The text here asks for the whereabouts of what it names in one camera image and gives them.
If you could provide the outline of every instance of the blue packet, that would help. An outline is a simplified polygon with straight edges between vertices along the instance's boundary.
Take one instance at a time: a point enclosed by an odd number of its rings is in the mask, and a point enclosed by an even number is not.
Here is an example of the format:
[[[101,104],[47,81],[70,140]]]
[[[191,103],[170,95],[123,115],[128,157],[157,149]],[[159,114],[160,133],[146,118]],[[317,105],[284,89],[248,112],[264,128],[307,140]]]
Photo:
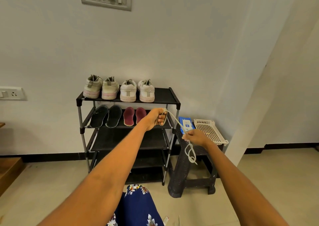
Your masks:
[[[178,117],[178,120],[184,126],[186,131],[195,129],[194,125],[192,123],[192,120],[190,118]]]

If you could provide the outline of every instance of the insole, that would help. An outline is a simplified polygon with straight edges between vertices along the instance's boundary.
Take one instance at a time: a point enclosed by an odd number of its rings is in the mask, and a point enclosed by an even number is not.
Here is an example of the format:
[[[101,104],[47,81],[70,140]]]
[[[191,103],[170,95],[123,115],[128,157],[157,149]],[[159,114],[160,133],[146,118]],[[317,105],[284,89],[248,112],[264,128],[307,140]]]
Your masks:
[[[101,105],[92,114],[90,127],[100,128],[103,125],[103,120],[107,115],[108,107],[106,105]]]
[[[135,115],[136,115],[136,124],[137,124],[139,121],[141,121],[142,118],[146,116],[146,111],[144,108],[139,107],[136,110]]]
[[[134,125],[133,117],[134,117],[134,108],[127,107],[123,113],[124,124],[126,126]]]
[[[119,123],[119,120],[122,115],[122,109],[119,105],[113,105],[108,112],[108,118],[106,122],[106,127],[108,128],[114,128]]]

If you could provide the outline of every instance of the tiled floor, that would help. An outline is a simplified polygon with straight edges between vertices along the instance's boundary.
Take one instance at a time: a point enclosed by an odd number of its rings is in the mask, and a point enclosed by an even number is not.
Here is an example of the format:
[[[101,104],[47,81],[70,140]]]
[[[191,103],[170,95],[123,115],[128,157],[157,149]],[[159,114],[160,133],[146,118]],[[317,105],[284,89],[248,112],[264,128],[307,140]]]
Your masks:
[[[244,155],[239,166],[290,226],[319,225],[319,152],[314,149],[266,150]],[[194,167],[190,178],[205,176]],[[36,225],[58,206],[87,175],[85,161],[29,164],[0,197],[0,224]],[[167,226],[239,226],[220,179],[216,193],[185,189],[181,198],[169,196],[161,183],[144,184]]]

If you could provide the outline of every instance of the metal rack pole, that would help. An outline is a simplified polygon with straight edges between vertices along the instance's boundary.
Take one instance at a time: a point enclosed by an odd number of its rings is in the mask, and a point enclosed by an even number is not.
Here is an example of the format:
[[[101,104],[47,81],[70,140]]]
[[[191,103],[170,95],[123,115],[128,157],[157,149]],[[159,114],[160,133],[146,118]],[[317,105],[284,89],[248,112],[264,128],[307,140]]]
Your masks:
[[[179,114],[179,110],[177,110],[176,113],[176,118],[178,119],[178,114]],[[174,123],[174,130],[176,130],[176,126],[177,126],[177,121],[175,121]],[[174,141],[174,136],[176,136],[175,134],[172,135],[172,139],[171,139],[171,143],[169,145],[169,150],[168,150],[168,156],[167,156],[167,161],[166,161],[166,165],[165,165],[165,172],[164,172],[164,177],[163,177],[163,181],[162,181],[162,185],[164,186],[165,184],[165,177],[166,177],[166,173],[167,173],[167,168],[168,168],[168,162],[169,162],[169,158],[171,156],[171,151],[172,151],[172,147],[173,147],[173,141]]]
[[[78,107],[78,113],[79,113],[80,129],[83,129],[83,120],[82,120],[81,106]],[[90,172],[90,163],[89,163],[89,158],[88,158],[88,152],[86,150],[86,143],[85,143],[84,134],[81,134],[81,137],[82,137],[82,143],[83,143],[83,148],[84,148],[84,154],[85,154],[87,169],[88,169],[88,172]]]

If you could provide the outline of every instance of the black insole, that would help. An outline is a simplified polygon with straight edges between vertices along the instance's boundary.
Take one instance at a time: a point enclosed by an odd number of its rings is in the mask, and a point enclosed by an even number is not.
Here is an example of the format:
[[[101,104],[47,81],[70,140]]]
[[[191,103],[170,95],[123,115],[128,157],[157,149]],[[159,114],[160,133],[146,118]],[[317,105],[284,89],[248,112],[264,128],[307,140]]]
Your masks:
[[[107,115],[108,107],[106,105],[101,105],[92,114],[90,127],[100,128],[103,125],[103,120]]]
[[[108,112],[108,118],[106,122],[106,127],[114,128],[119,123],[119,120],[122,115],[122,109],[119,105],[113,105],[109,112]]]

